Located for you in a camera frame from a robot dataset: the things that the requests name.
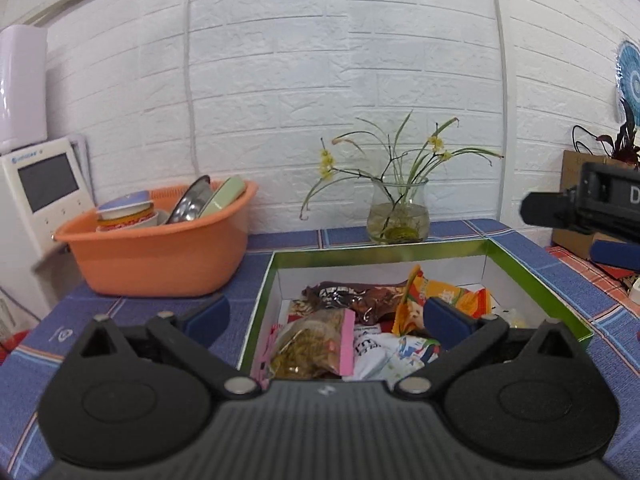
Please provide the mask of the glass vase with flowers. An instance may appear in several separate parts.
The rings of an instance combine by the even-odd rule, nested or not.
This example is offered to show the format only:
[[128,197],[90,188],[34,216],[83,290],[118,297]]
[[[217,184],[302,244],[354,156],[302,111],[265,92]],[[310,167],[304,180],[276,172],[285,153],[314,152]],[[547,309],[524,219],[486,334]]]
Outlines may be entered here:
[[411,113],[405,114],[390,131],[359,117],[360,128],[340,133],[329,142],[322,140],[319,177],[300,205],[298,218],[307,220],[312,200],[332,186],[366,181],[373,188],[366,222],[370,241],[380,245],[420,243],[431,229],[424,195],[432,173],[465,156],[479,157],[489,165],[503,159],[503,154],[490,148],[447,148],[442,134],[457,125],[457,117],[438,122],[418,146],[405,148],[402,141],[411,118]]

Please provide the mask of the orange plastic basin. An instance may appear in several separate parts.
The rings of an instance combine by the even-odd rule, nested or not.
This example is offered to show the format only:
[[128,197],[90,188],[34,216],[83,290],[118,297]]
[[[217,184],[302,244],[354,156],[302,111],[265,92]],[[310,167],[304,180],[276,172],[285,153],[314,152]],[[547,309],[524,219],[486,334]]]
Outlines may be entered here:
[[222,211],[203,219],[99,232],[91,209],[67,221],[54,237],[70,246],[89,287],[98,294],[131,297],[196,297],[231,280],[244,257],[250,202],[258,185]]

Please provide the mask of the white illustrated snack bag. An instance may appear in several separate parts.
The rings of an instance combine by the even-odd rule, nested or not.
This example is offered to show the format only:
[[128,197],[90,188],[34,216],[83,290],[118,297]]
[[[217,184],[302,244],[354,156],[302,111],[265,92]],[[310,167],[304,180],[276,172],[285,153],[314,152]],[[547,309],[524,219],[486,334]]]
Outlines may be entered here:
[[357,325],[354,338],[354,371],[346,382],[396,382],[438,359],[440,344],[432,338],[397,337],[383,333],[381,326]]

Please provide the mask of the dark red leafy plant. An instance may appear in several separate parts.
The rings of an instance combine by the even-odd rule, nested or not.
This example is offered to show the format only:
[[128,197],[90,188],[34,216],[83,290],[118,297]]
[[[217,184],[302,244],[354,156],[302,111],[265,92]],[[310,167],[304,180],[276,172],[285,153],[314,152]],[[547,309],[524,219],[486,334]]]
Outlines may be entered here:
[[634,140],[636,140],[634,112],[624,98],[620,99],[620,104],[623,105],[625,112],[625,122],[620,126],[620,131],[617,133],[616,139],[613,139],[612,136],[608,134],[602,134],[602,136],[597,137],[597,141],[606,143],[612,148],[612,159],[624,162],[627,165],[633,166],[634,169],[638,169],[639,148],[634,143]]

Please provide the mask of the green cardboard box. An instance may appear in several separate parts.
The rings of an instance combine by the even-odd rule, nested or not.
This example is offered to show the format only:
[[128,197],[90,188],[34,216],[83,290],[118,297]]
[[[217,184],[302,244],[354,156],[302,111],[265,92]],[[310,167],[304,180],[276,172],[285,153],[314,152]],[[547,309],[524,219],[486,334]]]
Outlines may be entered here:
[[420,334],[423,298],[400,306],[409,278],[478,318],[495,313],[515,327],[535,328],[558,318],[586,346],[593,331],[577,307],[562,298],[510,249],[489,238],[453,242],[275,252],[262,279],[238,367],[266,376],[272,347],[285,327],[323,308],[350,309],[358,325]]

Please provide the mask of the white screen appliance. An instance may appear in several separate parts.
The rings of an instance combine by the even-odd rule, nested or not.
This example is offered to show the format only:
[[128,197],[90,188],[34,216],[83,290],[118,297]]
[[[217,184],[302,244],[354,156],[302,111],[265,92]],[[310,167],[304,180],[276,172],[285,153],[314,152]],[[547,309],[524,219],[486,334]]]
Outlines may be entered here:
[[36,325],[81,282],[55,232],[93,207],[69,140],[1,157],[1,302],[18,324]]

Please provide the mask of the instant noodle cup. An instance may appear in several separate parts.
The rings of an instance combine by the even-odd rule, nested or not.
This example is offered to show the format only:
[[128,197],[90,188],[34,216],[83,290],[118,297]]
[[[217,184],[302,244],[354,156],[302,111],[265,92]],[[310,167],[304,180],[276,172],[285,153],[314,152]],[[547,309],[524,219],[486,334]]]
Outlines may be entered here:
[[96,208],[96,230],[128,229],[153,219],[155,208],[149,191],[138,191],[110,200]]

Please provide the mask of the pink clear dried snack bag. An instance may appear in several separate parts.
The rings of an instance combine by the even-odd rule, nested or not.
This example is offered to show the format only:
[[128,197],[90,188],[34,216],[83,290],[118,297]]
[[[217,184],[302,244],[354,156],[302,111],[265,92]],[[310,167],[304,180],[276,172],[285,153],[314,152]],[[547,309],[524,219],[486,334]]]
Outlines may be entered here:
[[355,312],[321,310],[288,324],[274,342],[268,379],[311,380],[354,372]]

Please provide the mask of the green plate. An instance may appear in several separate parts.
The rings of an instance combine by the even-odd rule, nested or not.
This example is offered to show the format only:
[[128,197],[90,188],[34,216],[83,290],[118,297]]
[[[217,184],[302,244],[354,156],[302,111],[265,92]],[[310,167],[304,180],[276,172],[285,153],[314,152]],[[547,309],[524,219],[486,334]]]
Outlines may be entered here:
[[239,176],[232,176],[218,186],[206,206],[198,216],[199,219],[216,214],[235,202],[245,191],[244,180]]

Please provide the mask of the blue paper fan decoration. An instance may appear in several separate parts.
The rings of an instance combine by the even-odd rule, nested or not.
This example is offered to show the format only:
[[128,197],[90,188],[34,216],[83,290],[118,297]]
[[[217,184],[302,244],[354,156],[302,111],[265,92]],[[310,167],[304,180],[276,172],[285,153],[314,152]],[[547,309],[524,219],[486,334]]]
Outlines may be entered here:
[[639,125],[640,106],[640,52],[638,44],[630,40],[620,43],[616,54],[615,77],[617,94],[634,114],[634,123]]

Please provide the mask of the brown paper bag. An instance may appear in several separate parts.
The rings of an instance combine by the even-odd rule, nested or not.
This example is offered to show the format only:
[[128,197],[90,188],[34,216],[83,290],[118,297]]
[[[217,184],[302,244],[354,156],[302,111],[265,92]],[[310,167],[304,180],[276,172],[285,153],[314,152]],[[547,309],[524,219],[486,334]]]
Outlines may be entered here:
[[622,268],[639,265],[639,167],[625,159],[565,151],[560,191],[568,199],[552,242]]

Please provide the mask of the white water purifier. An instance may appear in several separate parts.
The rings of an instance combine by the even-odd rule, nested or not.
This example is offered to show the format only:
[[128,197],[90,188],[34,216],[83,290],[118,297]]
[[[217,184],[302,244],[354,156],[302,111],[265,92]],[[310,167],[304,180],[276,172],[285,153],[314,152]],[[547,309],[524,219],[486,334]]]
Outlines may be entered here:
[[10,25],[1,32],[1,154],[47,139],[47,31]]

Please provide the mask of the metal bowl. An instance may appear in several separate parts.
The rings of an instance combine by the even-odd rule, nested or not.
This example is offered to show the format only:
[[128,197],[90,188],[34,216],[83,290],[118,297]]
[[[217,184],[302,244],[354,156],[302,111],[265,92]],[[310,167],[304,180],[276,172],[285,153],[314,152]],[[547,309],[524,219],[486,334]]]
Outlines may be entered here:
[[198,177],[182,194],[168,216],[166,224],[176,224],[200,218],[212,196],[213,190],[210,186],[210,177]]

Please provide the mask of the orange snack packet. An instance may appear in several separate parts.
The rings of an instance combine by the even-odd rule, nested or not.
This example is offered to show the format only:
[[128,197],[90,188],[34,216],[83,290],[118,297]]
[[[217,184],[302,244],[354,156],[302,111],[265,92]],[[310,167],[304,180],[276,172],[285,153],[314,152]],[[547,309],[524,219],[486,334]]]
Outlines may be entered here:
[[491,314],[491,294],[487,288],[472,292],[432,280],[416,264],[402,290],[392,333],[395,336],[426,333],[443,342],[455,332],[471,333],[486,314]]

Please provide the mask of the dark red crinkly snack bag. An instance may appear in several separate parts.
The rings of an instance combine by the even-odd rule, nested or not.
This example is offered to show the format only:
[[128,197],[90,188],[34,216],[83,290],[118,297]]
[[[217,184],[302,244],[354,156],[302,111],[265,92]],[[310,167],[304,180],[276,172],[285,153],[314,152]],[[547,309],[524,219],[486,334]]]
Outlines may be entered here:
[[396,312],[406,284],[406,281],[398,284],[325,281],[306,287],[302,295],[314,310],[349,309],[355,312],[357,323],[374,325]]

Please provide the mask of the blue checked tablecloth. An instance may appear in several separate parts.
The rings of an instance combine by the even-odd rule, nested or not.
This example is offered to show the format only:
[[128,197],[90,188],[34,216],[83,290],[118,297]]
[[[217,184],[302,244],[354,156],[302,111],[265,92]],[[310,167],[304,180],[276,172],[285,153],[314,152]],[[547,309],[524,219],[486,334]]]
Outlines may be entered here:
[[[545,242],[532,242],[492,219],[435,222],[428,238],[463,240],[488,237],[565,299],[593,331],[588,352],[620,404],[620,426],[605,455],[624,478],[639,475],[639,308],[622,286],[592,264]],[[213,352],[235,363],[254,309],[262,277],[273,252],[367,243],[361,228],[255,234],[239,272],[223,292],[231,304],[231,322]],[[97,314],[122,325],[137,325],[163,310],[175,313],[200,304],[198,298],[126,298],[99,296],[80,285],[12,351],[1,365],[1,468],[14,479],[31,479],[50,463],[36,408],[43,392],[79,333]]]

